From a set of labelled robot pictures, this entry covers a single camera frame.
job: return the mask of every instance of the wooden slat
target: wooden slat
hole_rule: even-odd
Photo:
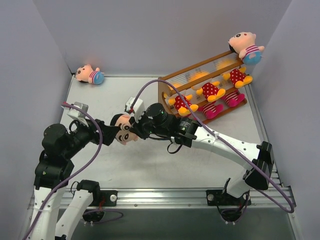
[[[162,77],[162,79],[163,79],[163,80],[168,80],[168,79],[174,78],[174,77],[176,77],[176,76],[178,76],[178,75],[180,75],[180,74],[186,73],[186,72],[188,72],[188,71],[190,71],[190,70],[192,70],[192,69],[198,68],[198,67],[200,67],[200,66],[202,66],[202,65],[208,64],[208,63],[210,63],[210,62],[212,62],[212,61],[214,61],[214,60],[223,58],[223,57],[225,57],[225,56],[227,56],[227,55],[230,55],[230,54],[233,54],[233,52],[230,51],[230,50],[229,50],[229,51],[226,51],[226,52],[221,53],[221,54],[219,54],[219,55],[216,55],[216,56],[214,56],[214,57],[208,58],[207,60],[203,60],[203,61],[201,61],[201,62],[198,62],[198,63],[194,64],[194,65],[188,66],[188,67],[186,67],[186,68],[184,68],[184,69],[181,69],[181,70],[176,71],[176,72],[174,72],[174,73],[171,73],[171,74],[169,74],[169,75],[167,75],[167,76],[164,76],[164,77]]]
[[[222,69],[220,69],[220,70],[217,70],[217,71],[214,71],[214,72],[212,72],[212,73],[209,73],[209,74],[207,74],[207,75],[205,75],[205,76],[203,76],[203,77],[198,78],[197,80],[188,82],[188,83],[186,83],[186,84],[184,84],[184,85],[182,85],[182,86],[180,86],[180,87],[177,87],[176,89],[177,89],[179,92],[181,92],[181,91],[183,91],[183,90],[186,90],[186,89],[189,89],[189,88],[191,88],[192,86],[197,85],[197,84],[199,84],[199,83],[202,83],[202,82],[204,82],[204,81],[206,81],[206,80],[208,80],[208,79],[213,79],[213,78],[215,78],[215,77],[218,77],[218,76],[220,76],[221,74],[223,74],[223,73],[225,73],[225,72],[227,72],[227,71],[229,71],[229,70],[231,70],[231,69],[234,69],[234,68],[237,68],[237,67],[241,66],[242,64],[243,64],[243,62],[239,60],[239,61],[237,61],[237,62],[234,63],[234,64],[231,64],[231,65],[226,66],[226,67],[224,67],[224,68],[222,68]],[[172,95],[175,94],[175,93],[176,93],[176,91],[175,91],[174,89],[172,89],[172,90],[170,91],[170,95],[169,95],[169,96],[172,96]]]

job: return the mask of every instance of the pink striped plush doll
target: pink striped plush doll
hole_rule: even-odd
[[[264,46],[256,45],[256,35],[252,32],[239,32],[229,39],[229,48],[239,54],[239,58],[246,65],[256,65],[262,58]]]

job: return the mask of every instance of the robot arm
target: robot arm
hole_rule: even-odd
[[[84,112],[88,106],[79,102],[74,104]],[[68,116],[73,119],[68,132],[62,124],[52,124],[44,131],[39,163],[35,169],[33,223],[38,213],[36,225],[23,240],[69,240],[86,208],[99,199],[99,183],[83,180],[77,186],[74,198],[57,223],[59,207],[68,182],[54,192],[41,206],[52,189],[71,176],[74,164],[71,158],[88,143],[99,143],[99,134],[93,122],[77,110],[69,109]],[[95,120],[102,131],[102,143],[109,146],[120,130],[117,126],[106,126],[103,121]]]
[[[209,129],[214,134],[209,134],[199,122],[188,117],[176,117],[168,114],[161,103],[154,103],[144,110],[143,101],[138,99],[132,111],[134,98],[126,103],[125,111],[134,113],[130,119],[130,131],[141,139],[147,139],[151,134],[170,139],[173,144],[183,145],[189,148],[203,149],[234,161],[244,169],[237,176],[227,179],[224,192],[234,198],[240,198],[251,188],[267,190],[268,181],[248,164],[242,157],[233,151],[229,145],[238,150],[267,176],[271,176],[274,164],[272,145],[268,142],[262,144],[248,143]]]

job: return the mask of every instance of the red polka dot plush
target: red polka dot plush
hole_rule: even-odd
[[[201,88],[196,90],[196,94],[203,94],[209,103],[217,101],[226,94],[225,89],[217,87],[219,84],[219,81],[207,82]]]
[[[233,108],[245,99],[245,95],[243,93],[239,93],[238,90],[235,90],[224,95],[221,99],[225,101],[228,107]]]
[[[192,99],[192,94],[183,96],[184,100],[187,102],[188,106],[191,108],[193,112],[196,112],[199,108],[197,104],[191,104],[190,100]],[[182,101],[180,96],[176,96],[175,98],[169,98],[168,103],[170,106],[174,106],[175,109],[178,111],[179,115],[182,117],[190,115],[189,109],[186,107],[185,103]]]
[[[197,72],[190,78],[190,82],[193,82],[199,78],[202,78],[209,74],[208,72]],[[200,83],[192,86],[191,88],[196,91],[197,95],[203,94],[205,99],[209,102],[212,103],[214,101],[217,101],[220,99],[223,95],[226,94],[226,90],[222,88],[218,88],[220,82],[215,81],[215,82],[207,82],[205,84]]]
[[[232,84],[237,88],[242,88],[245,85],[248,85],[252,82],[253,78],[252,76],[246,76],[244,74],[246,68],[242,67],[240,69],[233,69],[229,73],[224,73],[222,76],[225,80],[230,79]]]
[[[199,107],[199,111],[201,111],[207,119],[214,119],[219,113],[221,113],[224,109],[222,104],[216,105],[216,102],[209,102],[206,105]]]

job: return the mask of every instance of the yellow plush feet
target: yellow plush feet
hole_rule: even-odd
[[[230,78],[230,76],[231,76],[230,73],[222,74],[222,77],[223,77],[224,80],[228,80]]]
[[[217,98],[216,95],[210,95],[210,96],[208,96],[207,101],[208,101],[209,103],[212,103],[212,102],[216,101],[217,99],[218,99],[218,98]]]
[[[190,114],[190,111],[187,108],[182,106],[179,108],[178,113],[180,116],[186,116]]]
[[[237,81],[234,86],[236,89],[239,89],[239,88],[242,88],[244,85],[245,84],[243,81]]]
[[[191,99],[192,99],[192,94],[189,94],[188,96],[185,96],[185,98],[188,100],[188,101],[190,101]]]
[[[191,104],[190,108],[191,108],[192,112],[195,112],[198,110],[199,106],[197,104]]]
[[[204,92],[203,88],[199,88],[197,91],[195,91],[195,93],[199,96],[203,94],[203,92]]]
[[[174,98],[169,98],[169,99],[168,99],[168,104],[169,104],[170,106],[174,105],[175,103],[176,103],[176,100],[175,100]]]
[[[212,83],[212,85],[213,85],[213,86],[215,86],[215,87],[218,87],[218,86],[219,86],[219,84],[220,84],[220,82],[219,82],[219,81],[215,81],[215,82],[213,82],[213,83]]]
[[[221,88],[221,89],[219,89],[219,91],[217,92],[216,95],[208,96],[207,101],[209,103],[212,103],[212,102],[217,101],[218,99],[222,98],[225,94],[226,94],[226,90]]]
[[[245,85],[247,84],[250,84],[252,82],[253,78],[252,76],[246,76],[244,79],[243,79],[243,82]]]
[[[226,94],[226,90],[221,88],[216,94],[216,99],[222,98]]]
[[[244,73],[245,71],[246,71],[246,67],[244,66],[244,67],[241,67],[241,68],[239,68],[239,71],[241,72],[241,73]]]

